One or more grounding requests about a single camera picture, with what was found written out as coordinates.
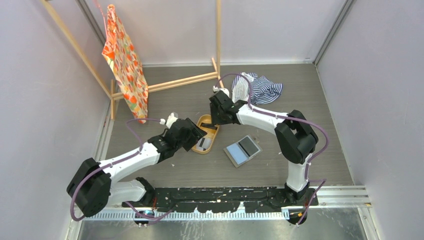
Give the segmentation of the orange oval tray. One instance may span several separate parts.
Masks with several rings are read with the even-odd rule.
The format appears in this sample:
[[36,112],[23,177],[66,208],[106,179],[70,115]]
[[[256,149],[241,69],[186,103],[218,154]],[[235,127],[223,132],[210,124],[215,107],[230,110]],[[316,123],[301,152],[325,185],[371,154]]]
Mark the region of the orange oval tray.
[[[205,115],[202,115],[200,118],[199,118],[199,120],[197,121],[197,126],[200,128],[200,129],[202,129],[201,127],[200,127],[200,125],[201,125],[201,123],[211,123],[212,124],[212,117],[211,117],[211,115],[209,115],[209,114],[205,114]],[[207,151],[203,151],[203,152],[200,152],[200,151],[198,151],[198,150],[195,150],[195,148],[196,148],[196,145],[194,146],[194,147],[192,147],[191,148],[191,150],[192,151],[194,151],[195,153],[198,153],[198,154],[207,154],[207,153],[209,153],[210,152],[210,150],[212,149],[212,146],[213,146],[213,144],[214,144],[214,142],[215,142],[215,139],[216,139],[216,137],[217,137],[217,135],[218,135],[218,132],[219,132],[219,129],[220,129],[220,126],[219,125],[215,125],[215,126],[217,126],[218,127],[218,130],[217,131],[214,131],[214,130],[212,130],[212,131],[210,131],[210,130],[208,130],[208,129],[206,129],[205,130],[205,132],[207,132],[207,135],[206,136],[204,136],[204,138],[212,138],[212,143],[211,143],[211,146],[210,146],[210,148],[207,150]]]

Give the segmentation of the grey card holder wallet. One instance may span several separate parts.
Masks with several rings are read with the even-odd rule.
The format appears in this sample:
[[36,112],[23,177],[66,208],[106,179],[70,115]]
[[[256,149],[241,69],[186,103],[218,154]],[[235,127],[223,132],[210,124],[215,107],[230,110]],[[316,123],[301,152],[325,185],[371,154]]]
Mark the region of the grey card holder wallet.
[[238,168],[261,153],[263,149],[259,146],[254,137],[246,135],[237,142],[225,147],[223,151],[232,164]]

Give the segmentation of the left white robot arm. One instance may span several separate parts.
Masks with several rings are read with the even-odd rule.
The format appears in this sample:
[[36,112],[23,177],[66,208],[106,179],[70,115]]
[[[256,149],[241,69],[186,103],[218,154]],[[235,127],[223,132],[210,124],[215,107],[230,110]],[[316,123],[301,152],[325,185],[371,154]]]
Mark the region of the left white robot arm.
[[189,118],[178,118],[171,113],[167,119],[157,119],[165,130],[139,147],[118,157],[95,161],[84,160],[66,188],[71,197],[70,216],[74,221],[92,217],[107,205],[125,201],[148,207],[153,193],[140,180],[123,182],[122,179],[143,168],[156,165],[174,156],[181,148],[189,151],[207,135]]

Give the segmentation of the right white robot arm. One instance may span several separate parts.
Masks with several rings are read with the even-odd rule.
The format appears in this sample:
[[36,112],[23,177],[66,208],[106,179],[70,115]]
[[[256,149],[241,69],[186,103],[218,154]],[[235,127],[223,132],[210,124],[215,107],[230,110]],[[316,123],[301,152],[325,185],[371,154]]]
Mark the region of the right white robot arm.
[[298,110],[283,113],[255,108],[244,100],[233,102],[223,90],[209,98],[209,107],[214,125],[247,125],[275,135],[280,151],[288,161],[283,196],[291,205],[299,205],[310,186],[308,170],[319,141],[304,115]]

